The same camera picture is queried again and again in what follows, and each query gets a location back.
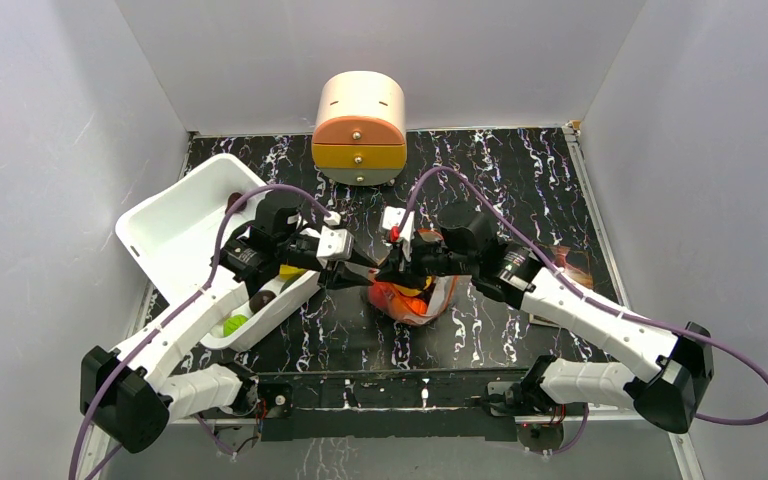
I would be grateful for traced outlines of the clear zip top bag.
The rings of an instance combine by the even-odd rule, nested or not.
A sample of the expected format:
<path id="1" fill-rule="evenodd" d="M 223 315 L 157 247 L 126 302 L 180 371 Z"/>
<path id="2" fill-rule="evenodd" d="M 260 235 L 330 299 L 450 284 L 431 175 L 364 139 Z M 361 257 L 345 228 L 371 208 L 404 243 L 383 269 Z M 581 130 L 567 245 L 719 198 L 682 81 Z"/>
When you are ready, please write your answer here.
<path id="1" fill-rule="evenodd" d="M 421 290 L 374 280 L 365 292 L 367 302 L 394 321 L 409 326 L 423 326 L 440 317 L 453 300 L 458 276 L 429 276 Z"/>

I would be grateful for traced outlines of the orange tangerine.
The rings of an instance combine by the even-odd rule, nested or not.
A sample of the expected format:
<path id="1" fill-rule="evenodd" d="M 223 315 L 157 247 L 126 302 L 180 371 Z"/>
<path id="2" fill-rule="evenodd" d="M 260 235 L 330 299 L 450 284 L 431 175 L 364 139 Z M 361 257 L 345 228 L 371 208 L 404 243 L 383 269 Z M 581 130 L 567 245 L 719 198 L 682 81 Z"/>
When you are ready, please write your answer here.
<path id="1" fill-rule="evenodd" d="M 423 294 L 418 297 L 405 297 L 398 291 L 391 300 L 390 311 L 396 318 L 407 318 L 410 316 L 426 316 L 429 307 L 429 296 Z"/>

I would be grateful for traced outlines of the yellow bell pepper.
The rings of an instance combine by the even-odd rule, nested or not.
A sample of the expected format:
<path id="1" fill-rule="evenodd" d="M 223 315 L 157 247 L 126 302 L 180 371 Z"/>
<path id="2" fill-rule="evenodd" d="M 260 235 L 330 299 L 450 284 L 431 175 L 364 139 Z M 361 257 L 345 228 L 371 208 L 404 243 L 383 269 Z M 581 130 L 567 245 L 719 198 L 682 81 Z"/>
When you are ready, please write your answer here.
<path id="1" fill-rule="evenodd" d="M 393 288 L 405 297 L 418 297 L 423 295 L 433 285 L 433 278 L 431 276 L 426 277 L 424 284 L 421 287 L 406 287 L 395 284 Z"/>

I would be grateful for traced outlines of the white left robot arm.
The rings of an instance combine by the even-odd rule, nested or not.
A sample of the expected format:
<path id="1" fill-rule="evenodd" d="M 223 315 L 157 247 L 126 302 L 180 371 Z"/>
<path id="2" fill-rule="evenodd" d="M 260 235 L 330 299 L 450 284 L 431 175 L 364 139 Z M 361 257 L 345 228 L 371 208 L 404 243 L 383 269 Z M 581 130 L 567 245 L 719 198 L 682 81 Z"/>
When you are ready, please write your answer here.
<path id="1" fill-rule="evenodd" d="M 376 261 L 340 228 L 335 213 L 321 226 L 306 222 L 301 201 L 273 191 L 243 211 L 244 222 L 221 236 L 211 258 L 210 285 L 111 350 L 96 346 L 81 365 L 84 417 L 130 453 L 153 444 L 176 420 L 213 408 L 235 416 L 254 411 L 259 391 L 239 367 L 212 365 L 176 375 L 175 367 L 215 327 L 237 313 L 246 321 L 222 349 L 247 350 L 299 310 L 320 288 L 369 286 Z"/>

